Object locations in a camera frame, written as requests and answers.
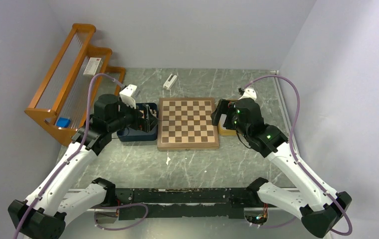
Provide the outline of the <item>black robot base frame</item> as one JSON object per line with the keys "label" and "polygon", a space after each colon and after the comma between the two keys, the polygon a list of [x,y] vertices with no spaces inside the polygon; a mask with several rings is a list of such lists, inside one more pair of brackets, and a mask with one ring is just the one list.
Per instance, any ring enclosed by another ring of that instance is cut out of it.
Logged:
{"label": "black robot base frame", "polygon": [[120,206],[119,220],[148,218],[256,218],[265,204],[248,188],[117,188],[96,204]]}

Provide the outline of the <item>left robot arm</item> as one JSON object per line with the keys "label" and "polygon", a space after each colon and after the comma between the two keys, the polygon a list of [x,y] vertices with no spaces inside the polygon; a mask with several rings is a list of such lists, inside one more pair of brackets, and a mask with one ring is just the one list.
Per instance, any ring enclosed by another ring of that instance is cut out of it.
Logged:
{"label": "left robot arm", "polygon": [[101,95],[88,111],[85,125],[73,136],[65,155],[26,199],[14,200],[8,213],[14,238],[57,239],[75,218],[94,206],[117,204],[115,185],[97,178],[78,194],[65,198],[72,183],[112,140],[126,128],[150,132],[158,120],[149,104],[133,107],[113,94]]}

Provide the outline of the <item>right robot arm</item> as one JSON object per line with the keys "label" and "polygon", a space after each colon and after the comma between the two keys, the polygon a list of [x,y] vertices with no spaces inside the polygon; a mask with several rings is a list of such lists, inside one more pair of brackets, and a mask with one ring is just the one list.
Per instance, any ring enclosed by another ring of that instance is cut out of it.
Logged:
{"label": "right robot arm", "polygon": [[229,101],[221,99],[211,114],[217,126],[226,115],[224,127],[243,137],[248,147],[260,153],[278,167],[294,184],[298,192],[277,187],[264,178],[249,186],[247,200],[252,206],[272,204],[300,219],[303,226],[315,237],[325,237],[346,217],[352,197],[345,191],[337,192],[325,183],[300,158],[286,135],[276,126],[264,122],[260,106],[251,98]]}

